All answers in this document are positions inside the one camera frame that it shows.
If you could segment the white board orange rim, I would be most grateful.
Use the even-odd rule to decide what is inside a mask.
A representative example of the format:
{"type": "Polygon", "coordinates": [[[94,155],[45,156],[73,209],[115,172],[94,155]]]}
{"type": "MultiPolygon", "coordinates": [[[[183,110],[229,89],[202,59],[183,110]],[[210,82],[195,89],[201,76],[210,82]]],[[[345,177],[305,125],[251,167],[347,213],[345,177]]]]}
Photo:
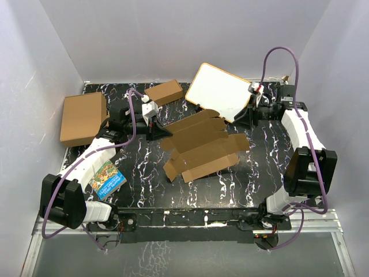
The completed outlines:
{"type": "Polygon", "coordinates": [[[221,118],[232,123],[234,116],[247,106],[251,93],[250,82],[208,63],[198,69],[185,99],[202,109],[217,111],[221,118]]]}

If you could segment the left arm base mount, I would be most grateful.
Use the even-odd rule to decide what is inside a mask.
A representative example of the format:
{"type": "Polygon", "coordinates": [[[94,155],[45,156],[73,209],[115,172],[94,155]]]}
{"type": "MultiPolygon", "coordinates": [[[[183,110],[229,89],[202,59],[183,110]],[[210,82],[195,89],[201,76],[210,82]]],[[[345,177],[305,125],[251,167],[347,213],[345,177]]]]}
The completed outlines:
{"type": "Polygon", "coordinates": [[[133,232],[137,229],[137,216],[132,213],[113,214],[106,222],[91,222],[87,223],[86,227],[91,232],[133,232]]]}

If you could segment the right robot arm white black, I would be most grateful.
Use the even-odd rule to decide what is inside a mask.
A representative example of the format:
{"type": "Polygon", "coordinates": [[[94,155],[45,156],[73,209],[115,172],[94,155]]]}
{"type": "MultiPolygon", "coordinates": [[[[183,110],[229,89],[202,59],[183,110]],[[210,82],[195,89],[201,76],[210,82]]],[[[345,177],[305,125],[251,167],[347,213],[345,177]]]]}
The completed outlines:
{"type": "Polygon", "coordinates": [[[283,186],[266,198],[257,214],[257,222],[270,229],[293,208],[305,208],[318,214],[328,209],[327,194],[337,164],[337,154],[328,150],[314,133],[308,109],[295,99],[293,85],[280,85],[277,99],[264,103],[263,85],[253,82],[248,91],[249,103],[234,117],[234,122],[244,127],[256,127],[259,121],[280,121],[287,131],[294,153],[283,175],[283,186]]]}

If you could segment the aluminium frame rail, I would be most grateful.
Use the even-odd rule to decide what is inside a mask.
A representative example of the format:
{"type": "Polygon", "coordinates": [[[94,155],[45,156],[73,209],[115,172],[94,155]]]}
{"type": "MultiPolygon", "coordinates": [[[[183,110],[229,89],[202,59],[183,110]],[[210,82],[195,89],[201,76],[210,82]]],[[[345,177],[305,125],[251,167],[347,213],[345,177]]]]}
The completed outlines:
{"type": "Polygon", "coordinates": [[[335,211],[297,212],[275,233],[236,209],[124,213],[123,233],[33,231],[22,276],[355,276],[335,211]]]}

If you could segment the small cardboard box at back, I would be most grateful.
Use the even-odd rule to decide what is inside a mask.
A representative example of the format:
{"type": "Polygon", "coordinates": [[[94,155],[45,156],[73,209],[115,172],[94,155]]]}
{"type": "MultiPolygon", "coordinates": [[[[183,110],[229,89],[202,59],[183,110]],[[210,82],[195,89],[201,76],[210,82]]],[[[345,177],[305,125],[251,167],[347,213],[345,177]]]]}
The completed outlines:
{"type": "Polygon", "coordinates": [[[158,106],[174,102],[183,97],[183,89],[176,79],[148,88],[145,93],[158,106]]]}

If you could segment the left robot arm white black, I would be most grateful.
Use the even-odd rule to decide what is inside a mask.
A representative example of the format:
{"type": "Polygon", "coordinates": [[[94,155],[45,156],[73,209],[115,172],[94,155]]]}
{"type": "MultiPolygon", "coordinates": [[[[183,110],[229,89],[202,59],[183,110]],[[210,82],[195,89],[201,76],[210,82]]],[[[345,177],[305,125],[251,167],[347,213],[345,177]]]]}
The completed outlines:
{"type": "Polygon", "coordinates": [[[57,175],[44,177],[41,218],[70,229],[89,222],[99,222],[106,230],[118,226],[119,216],[105,200],[126,178],[111,159],[136,135],[144,135],[148,141],[172,135],[158,120],[158,105],[148,97],[142,97],[138,112],[132,109],[130,102],[111,106],[110,115],[101,123],[88,149],[57,175]]]}

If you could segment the large closed cardboard box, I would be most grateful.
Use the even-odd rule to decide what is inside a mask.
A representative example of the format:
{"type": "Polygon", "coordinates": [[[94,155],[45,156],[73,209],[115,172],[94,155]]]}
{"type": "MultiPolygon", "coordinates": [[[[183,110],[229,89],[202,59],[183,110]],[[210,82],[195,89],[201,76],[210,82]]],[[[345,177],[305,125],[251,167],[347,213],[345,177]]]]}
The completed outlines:
{"type": "Polygon", "coordinates": [[[60,142],[70,148],[91,144],[107,118],[107,101],[102,92],[64,99],[60,142]]]}

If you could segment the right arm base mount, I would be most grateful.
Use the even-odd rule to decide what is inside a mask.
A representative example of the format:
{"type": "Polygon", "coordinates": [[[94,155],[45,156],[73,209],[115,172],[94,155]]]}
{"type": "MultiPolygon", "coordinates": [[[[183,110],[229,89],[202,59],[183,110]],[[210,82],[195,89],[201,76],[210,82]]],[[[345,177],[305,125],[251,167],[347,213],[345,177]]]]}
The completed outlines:
{"type": "Polygon", "coordinates": [[[266,199],[257,208],[240,211],[236,216],[240,230],[290,230],[289,217],[271,214],[267,211],[266,199]]]}

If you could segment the colourful children's book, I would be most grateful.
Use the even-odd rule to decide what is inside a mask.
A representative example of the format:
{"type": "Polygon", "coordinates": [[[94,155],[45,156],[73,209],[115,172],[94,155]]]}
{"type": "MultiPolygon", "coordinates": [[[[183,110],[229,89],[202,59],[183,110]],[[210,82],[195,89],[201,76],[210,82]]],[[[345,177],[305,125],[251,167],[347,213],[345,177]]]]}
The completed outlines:
{"type": "Polygon", "coordinates": [[[94,174],[89,185],[100,200],[107,199],[127,181],[118,168],[108,160],[94,174]]]}

